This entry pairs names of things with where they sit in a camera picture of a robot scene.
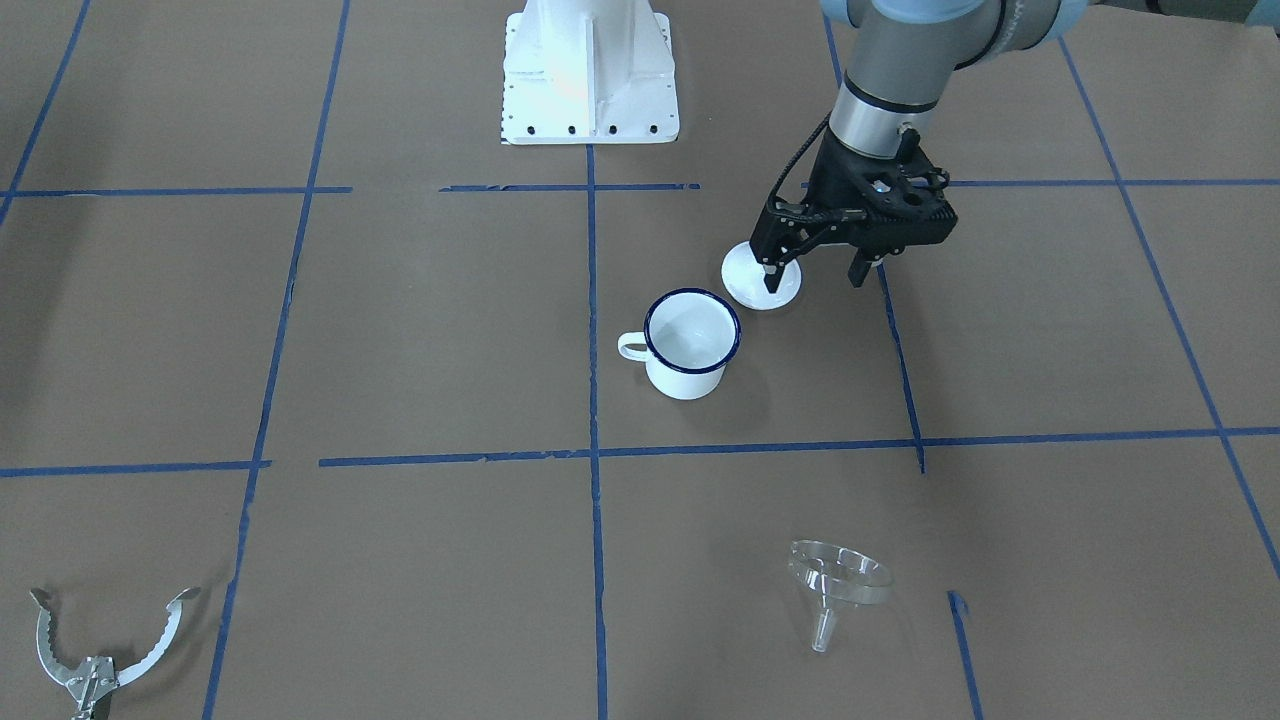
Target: reacher grabber tool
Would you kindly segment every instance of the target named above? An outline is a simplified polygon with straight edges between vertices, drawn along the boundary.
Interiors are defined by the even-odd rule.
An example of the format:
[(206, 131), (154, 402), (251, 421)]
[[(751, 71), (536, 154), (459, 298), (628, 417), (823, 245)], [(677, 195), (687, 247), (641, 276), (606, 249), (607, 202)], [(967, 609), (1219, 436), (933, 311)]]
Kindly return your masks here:
[(165, 610), (169, 611), (169, 620), (165, 623), (160, 641), (156, 642), (151, 652), (137, 664), (115, 671), (115, 660), (105, 656), (86, 657), (79, 667), (72, 670), (63, 665), (54, 656), (54, 632), (58, 621), (54, 619), (52, 598), (47, 592), (33, 588), (31, 597), (40, 606), (40, 618), (36, 620), (36, 655), (45, 673), (55, 683), (67, 688), (76, 698), (77, 708), (72, 720), (93, 720), (95, 708), (99, 702), (114, 691), (137, 680), (143, 673), (155, 666), (160, 657), (173, 644), (174, 635), (178, 634), (178, 624), (182, 621), (182, 603), (200, 594), (200, 588), (187, 588), (169, 601)]

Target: white plate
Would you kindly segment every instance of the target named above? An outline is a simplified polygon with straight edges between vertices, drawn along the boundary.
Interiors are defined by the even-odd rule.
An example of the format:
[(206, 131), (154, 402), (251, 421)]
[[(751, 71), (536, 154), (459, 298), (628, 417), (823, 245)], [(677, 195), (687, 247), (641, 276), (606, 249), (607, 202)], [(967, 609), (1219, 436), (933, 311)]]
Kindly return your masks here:
[(777, 310), (795, 300), (800, 292), (800, 261), (787, 263), (777, 292), (764, 287), (764, 265), (755, 261), (750, 242), (740, 242), (724, 255), (721, 263), (721, 282), (724, 290), (741, 305), (751, 310)]

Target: white enamel mug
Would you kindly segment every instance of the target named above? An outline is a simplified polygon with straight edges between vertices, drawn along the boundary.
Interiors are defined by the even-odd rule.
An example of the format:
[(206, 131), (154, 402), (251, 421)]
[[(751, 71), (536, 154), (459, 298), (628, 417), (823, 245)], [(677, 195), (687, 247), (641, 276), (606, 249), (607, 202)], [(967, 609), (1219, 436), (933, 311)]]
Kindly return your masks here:
[(741, 338), (728, 302), (687, 287), (659, 297), (645, 315), (644, 332), (618, 337), (618, 352), (644, 363), (649, 382), (663, 395), (696, 400), (716, 389)]

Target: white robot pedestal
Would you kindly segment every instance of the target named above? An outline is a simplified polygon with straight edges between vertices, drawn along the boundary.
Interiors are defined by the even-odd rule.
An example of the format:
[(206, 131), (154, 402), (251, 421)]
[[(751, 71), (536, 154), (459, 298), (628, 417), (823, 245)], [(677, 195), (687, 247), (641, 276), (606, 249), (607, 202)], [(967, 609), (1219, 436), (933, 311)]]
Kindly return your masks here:
[(671, 142), (680, 135), (671, 20), (649, 0), (529, 0), (507, 18), (502, 140)]

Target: mug handle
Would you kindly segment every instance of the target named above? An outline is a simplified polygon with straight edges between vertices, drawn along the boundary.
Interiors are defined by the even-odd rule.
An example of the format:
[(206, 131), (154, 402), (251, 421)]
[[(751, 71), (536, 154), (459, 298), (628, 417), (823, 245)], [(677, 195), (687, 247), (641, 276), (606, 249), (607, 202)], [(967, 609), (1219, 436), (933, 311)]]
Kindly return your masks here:
[[(630, 347), (632, 345), (639, 345), (644, 350)], [(618, 355), (636, 363), (648, 363), (653, 357), (653, 354), (649, 352), (649, 343), (644, 340), (644, 333), (622, 333), (618, 336)]]

